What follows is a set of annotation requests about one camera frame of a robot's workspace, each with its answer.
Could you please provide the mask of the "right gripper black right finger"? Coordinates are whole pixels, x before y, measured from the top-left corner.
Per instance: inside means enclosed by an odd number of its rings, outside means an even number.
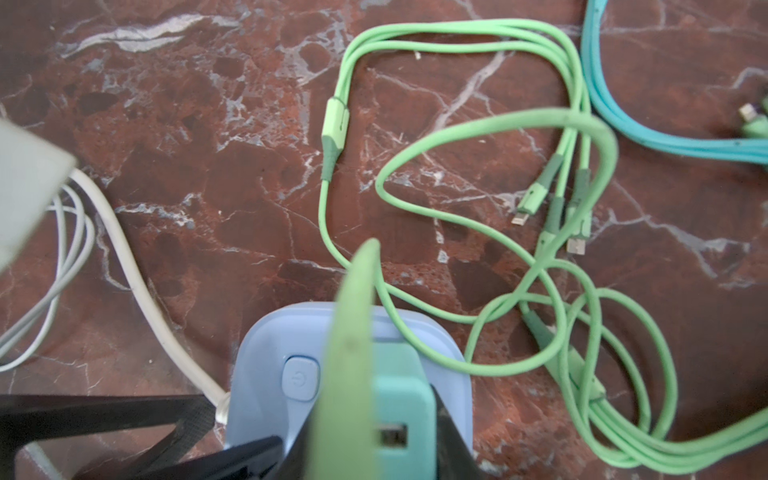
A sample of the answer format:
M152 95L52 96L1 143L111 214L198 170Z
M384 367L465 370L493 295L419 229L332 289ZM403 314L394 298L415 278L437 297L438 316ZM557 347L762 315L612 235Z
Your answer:
M482 480L483 472L475 463L437 389L436 401L437 480Z

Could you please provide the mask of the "blue power strip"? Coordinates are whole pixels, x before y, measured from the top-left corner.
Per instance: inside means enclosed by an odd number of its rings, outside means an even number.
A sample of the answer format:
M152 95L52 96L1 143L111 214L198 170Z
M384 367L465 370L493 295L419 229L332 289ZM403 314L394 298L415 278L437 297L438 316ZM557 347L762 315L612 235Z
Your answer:
M268 314L249 330L235 362L226 443L236 447L277 436L285 456L313 414L304 479L382 479L374 366L371 373L356 377L351 386L339 388L330 397L321 392L332 376L325 356L335 312L331 302L290 305ZM373 364L375 343L407 343L382 307L365 308L360 319L372 336L361 359ZM469 377L418 355L428 382L437 389L471 453Z

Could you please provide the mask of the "green charger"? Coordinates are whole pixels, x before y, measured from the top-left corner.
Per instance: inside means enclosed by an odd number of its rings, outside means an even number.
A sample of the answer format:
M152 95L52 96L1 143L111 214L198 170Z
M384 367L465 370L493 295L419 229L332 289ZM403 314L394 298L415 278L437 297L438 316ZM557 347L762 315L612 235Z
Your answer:
M437 477L436 398L407 343L373 345L377 458L382 479Z

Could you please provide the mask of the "white charger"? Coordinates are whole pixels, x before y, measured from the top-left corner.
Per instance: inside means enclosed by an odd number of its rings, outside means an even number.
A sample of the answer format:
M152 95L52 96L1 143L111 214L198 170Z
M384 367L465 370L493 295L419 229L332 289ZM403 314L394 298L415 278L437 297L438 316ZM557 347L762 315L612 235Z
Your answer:
M1 121L2 269L21 252L76 164L69 152Z

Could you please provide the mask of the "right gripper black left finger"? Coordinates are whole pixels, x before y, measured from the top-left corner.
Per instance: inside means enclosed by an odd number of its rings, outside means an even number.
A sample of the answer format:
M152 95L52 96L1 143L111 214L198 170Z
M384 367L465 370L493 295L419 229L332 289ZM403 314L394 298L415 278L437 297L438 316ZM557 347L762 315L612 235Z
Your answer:
M277 436L134 476L134 479L304 479L310 414L285 456Z

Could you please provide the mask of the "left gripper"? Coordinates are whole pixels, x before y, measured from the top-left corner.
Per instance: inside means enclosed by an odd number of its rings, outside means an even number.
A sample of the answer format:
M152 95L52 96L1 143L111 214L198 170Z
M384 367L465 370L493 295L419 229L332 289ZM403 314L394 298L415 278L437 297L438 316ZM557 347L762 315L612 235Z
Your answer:
M1 477L15 477L19 450L38 440L172 425L174 429L120 475L176 464L214 426L216 407L203 395L1 397Z

